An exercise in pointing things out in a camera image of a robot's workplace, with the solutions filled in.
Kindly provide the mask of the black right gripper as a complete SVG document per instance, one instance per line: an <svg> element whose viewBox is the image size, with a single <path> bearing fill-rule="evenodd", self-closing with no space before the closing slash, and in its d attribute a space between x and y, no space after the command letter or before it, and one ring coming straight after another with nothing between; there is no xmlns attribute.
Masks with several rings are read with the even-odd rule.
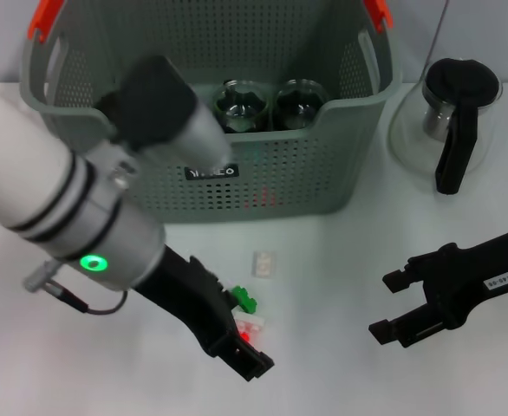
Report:
<svg viewBox="0 0 508 416"><path fill-rule="evenodd" d="M398 318L369 325L381 344L399 342L408 348L445 328L459 328L482 302L508 292L508 283L485 281L508 273L508 233L461 249L448 244L440 250L411 257L403 270L387 273L383 283L392 293L423 282L427 304Z"/></svg>

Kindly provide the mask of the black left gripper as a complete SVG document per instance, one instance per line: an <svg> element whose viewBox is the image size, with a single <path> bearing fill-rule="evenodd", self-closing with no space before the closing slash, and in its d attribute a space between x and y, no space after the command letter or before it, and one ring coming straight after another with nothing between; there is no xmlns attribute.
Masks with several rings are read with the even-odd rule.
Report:
<svg viewBox="0 0 508 416"><path fill-rule="evenodd" d="M240 337L232 310L238 299L196 257L165 247L161 260L134 290L183 322L203 350L219 357L246 381L274 361Z"/></svg>

